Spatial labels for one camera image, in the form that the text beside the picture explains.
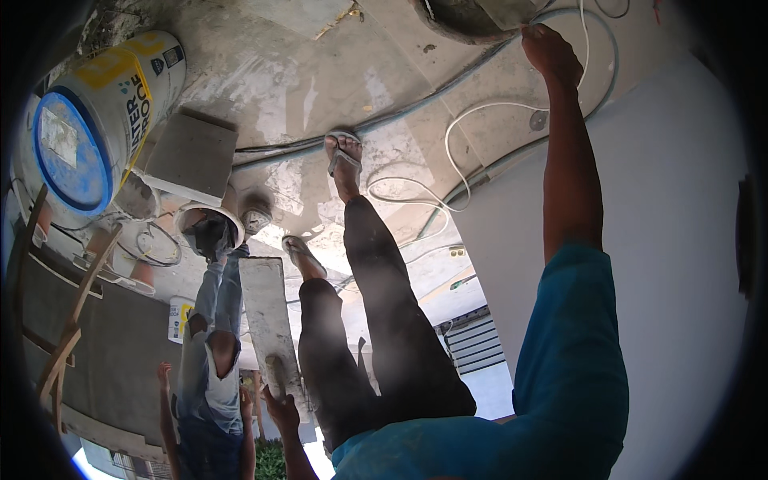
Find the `blue lid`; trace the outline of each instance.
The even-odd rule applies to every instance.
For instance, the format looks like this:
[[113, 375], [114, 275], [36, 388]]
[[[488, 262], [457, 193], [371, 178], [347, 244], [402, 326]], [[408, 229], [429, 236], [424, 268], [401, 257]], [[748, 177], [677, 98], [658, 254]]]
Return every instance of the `blue lid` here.
[[48, 189], [84, 215], [112, 200], [109, 155], [93, 118], [77, 95], [56, 85], [43, 96], [32, 123], [32, 151]]

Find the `worker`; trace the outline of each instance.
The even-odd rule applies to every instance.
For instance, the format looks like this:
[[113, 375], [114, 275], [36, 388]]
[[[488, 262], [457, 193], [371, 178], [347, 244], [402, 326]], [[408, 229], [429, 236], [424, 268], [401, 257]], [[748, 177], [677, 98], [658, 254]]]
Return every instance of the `worker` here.
[[233, 248], [233, 224], [213, 210], [192, 211], [184, 230], [192, 250], [208, 267], [195, 306], [182, 332], [176, 417], [180, 442], [171, 418], [170, 363], [157, 367], [160, 382], [160, 430], [174, 479], [253, 480], [253, 400], [240, 386], [240, 314], [243, 291], [239, 259], [248, 257], [246, 240], [270, 223], [258, 205], [243, 214], [245, 239]]
[[[579, 108], [582, 67], [544, 25], [525, 26], [522, 47], [550, 101], [546, 266], [515, 372], [517, 417], [503, 425], [473, 416], [475, 400], [419, 308], [392, 234], [360, 195], [361, 142], [339, 131], [326, 136], [381, 391], [376, 395], [356, 368], [342, 300], [326, 271], [300, 238], [286, 237], [283, 246], [304, 279], [301, 371], [337, 479], [607, 478], [621, 452], [627, 374], [611, 261], [602, 252], [600, 181]], [[287, 478], [316, 478], [299, 441], [293, 398], [278, 401], [269, 388], [263, 396], [283, 438]]]

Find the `teal shirt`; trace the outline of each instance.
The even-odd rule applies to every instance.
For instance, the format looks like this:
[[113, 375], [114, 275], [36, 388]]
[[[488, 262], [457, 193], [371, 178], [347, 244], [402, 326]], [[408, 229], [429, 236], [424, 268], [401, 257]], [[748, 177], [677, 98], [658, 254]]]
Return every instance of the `teal shirt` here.
[[607, 478], [629, 413], [615, 297], [608, 255], [562, 247], [541, 275], [518, 358], [517, 418], [416, 419], [364, 432], [333, 451], [334, 478]]

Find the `white bucket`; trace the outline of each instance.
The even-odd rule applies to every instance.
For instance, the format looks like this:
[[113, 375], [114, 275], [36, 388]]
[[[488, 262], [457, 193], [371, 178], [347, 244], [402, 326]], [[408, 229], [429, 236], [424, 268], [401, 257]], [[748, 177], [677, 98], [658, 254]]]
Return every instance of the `white bucket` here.
[[187, 327], [187, 318], [190, 310], [194, 308], [194, 300], [183, 296], [170, 298], [170, 313], [168, 314], [168, 339], [171, 342], [182, 343], [184, 341], [184, 329]]
[[186, 76], [173, 35], [148, 31], [59, 78], [35, 112], [32, 138], [48, 188], [73, 210], [100, 213]]

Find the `electrical outlet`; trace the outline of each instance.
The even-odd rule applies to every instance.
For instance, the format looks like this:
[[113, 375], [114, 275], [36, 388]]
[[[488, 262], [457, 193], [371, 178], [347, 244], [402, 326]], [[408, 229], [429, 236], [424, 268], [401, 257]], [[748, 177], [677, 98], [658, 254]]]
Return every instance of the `electrical outlet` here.
[[467, 254], [466, 250], [464, 250], [464, 246], [460, 247], [451, 247], [448, 249], [448, 252], [451, 254], [451, 258], [458, 258], [463, 257]]

